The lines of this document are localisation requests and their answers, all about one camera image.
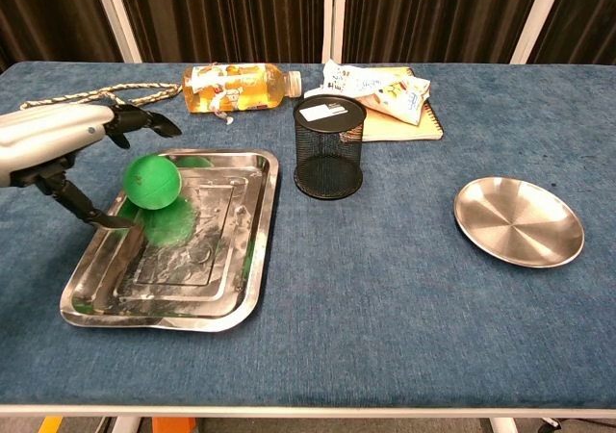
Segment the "white crumpled snack packet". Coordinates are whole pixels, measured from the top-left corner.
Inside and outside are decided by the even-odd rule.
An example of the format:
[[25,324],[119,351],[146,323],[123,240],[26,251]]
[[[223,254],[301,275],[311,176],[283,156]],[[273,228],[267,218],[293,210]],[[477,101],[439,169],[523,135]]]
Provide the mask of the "white crumpled snack packet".
[[418,125],[430,81],[417,77],[409,67],[358,67],[328,61],[322,84],[306,91],[304,97],[319,94],[352,98],[369,109]]

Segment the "tan spiral notebook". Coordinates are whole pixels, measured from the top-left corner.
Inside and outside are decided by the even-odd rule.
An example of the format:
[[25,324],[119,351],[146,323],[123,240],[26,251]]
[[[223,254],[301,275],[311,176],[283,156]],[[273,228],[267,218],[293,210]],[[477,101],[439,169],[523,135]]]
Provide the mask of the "tan spiral notebook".
[[444,135],[441,123],[428,99],[423,104],[418,125],[411,125],[390,115],[365,108],[367,117],[364,122],[363,141],[440,140]]

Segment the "green ball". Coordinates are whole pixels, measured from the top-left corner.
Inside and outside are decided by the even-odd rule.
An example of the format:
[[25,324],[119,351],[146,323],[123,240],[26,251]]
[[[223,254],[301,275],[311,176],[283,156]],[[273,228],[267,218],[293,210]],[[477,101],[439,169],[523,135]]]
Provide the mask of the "green ball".
[[177,166],[158,155],[134,160],[125,169],[122,183],[128,199],[146,210],[167,207],[177,199],[182,187]]

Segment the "dark brown curtain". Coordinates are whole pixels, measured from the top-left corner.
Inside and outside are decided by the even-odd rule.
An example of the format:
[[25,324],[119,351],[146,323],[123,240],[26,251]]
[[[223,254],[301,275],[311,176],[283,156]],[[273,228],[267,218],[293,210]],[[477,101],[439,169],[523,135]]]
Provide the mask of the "dark brown curtain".
[[345,63],[501,63],[534,0],[346,0]]
[[122,0],[145,62],[318,63],[324,0]]
[[121,60],[100,0],[0,0],[0,73],[25,61]]
[[616,0],[555,0],[528,61],[616,65]]

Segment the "white partition post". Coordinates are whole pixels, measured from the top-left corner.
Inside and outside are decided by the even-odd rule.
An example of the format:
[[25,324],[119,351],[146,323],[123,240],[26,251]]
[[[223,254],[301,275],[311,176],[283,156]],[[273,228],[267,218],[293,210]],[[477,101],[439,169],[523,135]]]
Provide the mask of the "white partition post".
[[111,26],[122,60],[129,64],[141,63],[141,53],[123,0],[100,1]]
[[550,15],[555,0],[533,0],[510,64],[526,64]]
[[343,61],[346,0],[323,0],[321,61]]

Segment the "yellow tea bottle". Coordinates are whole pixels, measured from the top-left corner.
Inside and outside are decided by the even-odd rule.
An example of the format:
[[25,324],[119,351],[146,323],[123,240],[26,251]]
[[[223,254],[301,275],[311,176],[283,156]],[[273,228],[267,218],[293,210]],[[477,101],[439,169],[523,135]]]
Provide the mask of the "yellow tea bottle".
[[207,64],[184,70],[182,91],[191,113],[225,115],[274,109],[285,98],[297,98],[302,78],[298,70],[274,64]]

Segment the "blue table cloth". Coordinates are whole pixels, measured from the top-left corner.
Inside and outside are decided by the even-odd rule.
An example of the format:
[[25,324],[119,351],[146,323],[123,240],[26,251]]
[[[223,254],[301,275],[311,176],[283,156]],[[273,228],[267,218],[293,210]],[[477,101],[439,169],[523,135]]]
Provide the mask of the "blue table cloth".
[[[101,209],[136,157],[250,147],[281,171],[260,303],[221,333],[66,323],[65,283],[92,229],[34,188],[0,190],[0,405],[616,408],[616,66],[418,64],[445,134],[371,143],[340,201],[295,186],[293,107],[155,110],[122,150],[68,176]],[[475,178],[548,189],[580,217],[569,265],[515,267],[473,246],[452,211]]]

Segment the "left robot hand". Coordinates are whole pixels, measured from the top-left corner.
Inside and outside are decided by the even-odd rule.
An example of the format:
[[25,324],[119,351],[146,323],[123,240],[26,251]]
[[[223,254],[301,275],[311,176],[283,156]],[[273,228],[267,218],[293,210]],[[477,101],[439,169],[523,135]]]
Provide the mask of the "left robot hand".
[[163,138],[181,134],[164,115],[129,104],[54,104],[0,115],[0,188],[34,185],[87,224],[130,228],[131,220],[95,208],[65,173],[81,150],[105,138],[128,149],[125,135],[143,128]]

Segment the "round steel plate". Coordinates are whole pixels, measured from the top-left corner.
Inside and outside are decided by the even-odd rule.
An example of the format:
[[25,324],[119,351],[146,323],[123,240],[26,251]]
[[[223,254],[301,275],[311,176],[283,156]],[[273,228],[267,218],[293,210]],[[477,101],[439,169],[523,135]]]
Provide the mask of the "round steel plate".
[[585,245],[577,214],[550,191],[519,179],[469,182],[455,196],[453,214],[472,244],[519,267],[564,266]]

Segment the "orange object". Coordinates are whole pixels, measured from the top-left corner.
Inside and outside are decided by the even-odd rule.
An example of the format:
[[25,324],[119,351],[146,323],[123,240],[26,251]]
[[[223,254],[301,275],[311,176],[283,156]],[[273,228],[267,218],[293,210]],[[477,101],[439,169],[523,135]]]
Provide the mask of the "orange object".
[[197,433],[195,418],[153,417],[152,433]]

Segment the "black cylindrical jar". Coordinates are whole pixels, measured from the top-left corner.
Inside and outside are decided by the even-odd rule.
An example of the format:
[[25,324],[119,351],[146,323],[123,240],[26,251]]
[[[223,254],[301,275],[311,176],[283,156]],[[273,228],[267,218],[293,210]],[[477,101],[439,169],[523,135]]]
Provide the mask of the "black cylindrical jar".
[[359,190],[366,117],[364,106],[343,96],[317,94],[297,103],[294,179],[302,192],[335,200]]

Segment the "rectangular steel tray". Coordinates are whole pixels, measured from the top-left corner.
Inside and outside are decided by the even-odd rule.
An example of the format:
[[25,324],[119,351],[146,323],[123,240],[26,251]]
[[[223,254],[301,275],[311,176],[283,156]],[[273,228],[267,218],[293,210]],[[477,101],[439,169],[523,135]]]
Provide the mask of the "rectangular steel tray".
[[219,332],[255,308],[278,159],[261,149],[169,149],[182,178],[158,214],[120,192],[109,213],[129,229],[95,232],[66,284],[63,318],[82,327]]

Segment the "white table frame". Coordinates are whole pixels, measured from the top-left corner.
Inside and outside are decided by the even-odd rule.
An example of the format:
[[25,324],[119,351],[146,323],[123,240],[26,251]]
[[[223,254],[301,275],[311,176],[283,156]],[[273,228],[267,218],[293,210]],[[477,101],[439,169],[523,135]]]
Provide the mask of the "white table frame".
[[182,417],[267,419],[489,419],[497,433],[517,433],[518,418],[582,418],[616,420],[615,409],[592,408],[357,408],[282,406],[147,406],[0,404],[0,417]]

